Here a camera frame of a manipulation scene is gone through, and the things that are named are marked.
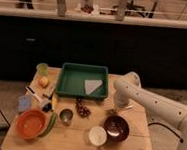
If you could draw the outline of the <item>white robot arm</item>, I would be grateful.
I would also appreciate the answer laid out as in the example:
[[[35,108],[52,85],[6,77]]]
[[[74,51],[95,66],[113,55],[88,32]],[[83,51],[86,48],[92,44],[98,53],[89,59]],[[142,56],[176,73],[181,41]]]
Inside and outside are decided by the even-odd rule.
[[[177,150],[187,150],[187,105],[142,88],[139,75],[132,71],[114,80],[113,86],[116,105],[125,106],[130,99],[156,113],[181,132]]]

